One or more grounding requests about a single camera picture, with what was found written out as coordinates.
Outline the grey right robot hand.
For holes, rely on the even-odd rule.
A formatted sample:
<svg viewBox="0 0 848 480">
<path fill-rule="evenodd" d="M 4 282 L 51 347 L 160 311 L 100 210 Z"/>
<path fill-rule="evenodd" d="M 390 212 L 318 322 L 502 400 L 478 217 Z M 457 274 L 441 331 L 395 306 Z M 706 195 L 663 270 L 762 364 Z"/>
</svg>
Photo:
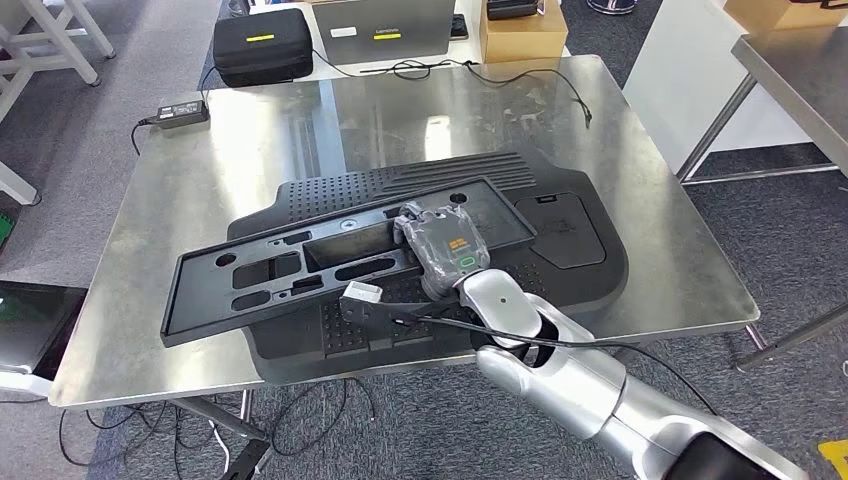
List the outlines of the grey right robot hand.
<svg viewBox="0 0 848 480">
<path fill-rule="evenodd" d="M 418 259 L 422 288 L 436 301 L 452 297 L 458 282 L 490 266 L 485 240 L 468 212 L 456 204 L 428 210 L 416 202 L 405 203 L 394 218 L 393 235 Z"/>
</svg>

